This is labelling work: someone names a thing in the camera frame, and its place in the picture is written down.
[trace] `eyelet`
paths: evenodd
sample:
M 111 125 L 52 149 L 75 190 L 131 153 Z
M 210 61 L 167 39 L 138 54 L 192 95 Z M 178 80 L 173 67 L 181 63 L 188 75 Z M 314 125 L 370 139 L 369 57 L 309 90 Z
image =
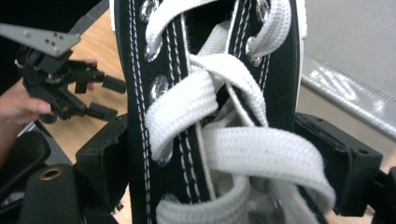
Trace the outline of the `eyelet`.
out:
M 162 46 L 163 46 L 163 42 L 160 42 L 160 44 L 155 49 L 154 53 L 150 53 L 149 46 L 146 46 L 146 53 L 145 53 L 146 62 L 148 62 L 148 63 L 153 62 L 157 58 L 158 54 L 160 53 Z
M 262 24 L 265 24 L 268 18 L 268 13 L 270 11 L 270 6 L 266 0 L 257 0 L 256 4 L 256 14 L 257 20 Z
M 149 17 L 155 9 L 157 9 L 158 0 L 146 0 L 140 8 L 140 20 L 144 23 L 149 22 Z
M 247 59 L 250 61 L 251 65 L 258 67 L 262 63 L 262 57 L 253 58 L 251 56 L 251 52 L 250 52 L 250 46 L 254 40 L 255 40 L 254 36 L 251 36 L 248 38 L 247 46 L 246 46 L 246 53 L 247 53 Z
M 151 83 L 150 88 L 150 96 L 149 101 L 150 103 L 154 103 L 154 101 L 158 100 L 160 96 L 164 95 L 169 90 L 169 83 L 166 76 L 159 75 L 154 78 Z
M 167 156 L 165 156 L 164 158 L 162 158 L 158 161 L 155 161 L 155 163 L 157 163 L 157 165 L 161 168 L 165 167 L 169 163 L 169 161 L 172 159 L 172 156 L 173 156 L 173 144 L 169 144 L 169 146 L 167 146 L 167 147 L 170 147 L 169 148 L 170 153 Z

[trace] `white shoelace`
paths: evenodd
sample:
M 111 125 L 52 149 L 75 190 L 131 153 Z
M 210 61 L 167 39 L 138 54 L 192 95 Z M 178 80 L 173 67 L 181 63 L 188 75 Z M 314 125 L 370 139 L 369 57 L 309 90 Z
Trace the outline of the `white shoelace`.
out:
M 162 42 L 162 32 L 175 16 L 214 1 L 164 0 L 149 19 L 148 53 L 156 52 Z M 269 54 L 283 43 L 289 32 L 290 17 L 289 0 L 271 2 L 270 15 L 251 45 L 254 57 Z M 332 209 L 335 197 L 323 173 L 322 158 L 315 147 L 300 136 L 268 127 L 258 84 L 237 58 L 223 53 L 229 28 L 228 21 L 219 24 L 200 53 L 187 56 L 192 65 L 190 74 L 149 107 L 146 126 L 150 133 L 151 158 L 158 161 L 171 153 L 168 144 L 195 124 L 208 180 L 211 171 L 221 172 L 232 177 L 233 186 L 218 198 L 212 189 L 212 201 L 206 203 L 162 200 L 157 207 L 157 221 L 248 223 L 248 212 L 259 212 L 264 203 L 261 196 L 249 199 L 252 191 L 249 178 L 255 176 L 270 180 L 277 199 L 282 202 L 286 223 L 315 223 L 315 215 L 307 208 L 296 185 L 305 187 L 322 212 Z M 231 101 L 202 129 L 200 120 L 219 107 L 216 92 L 223 84 Z M 232 85 L 242 91 L 261 127 L 255 126 Z

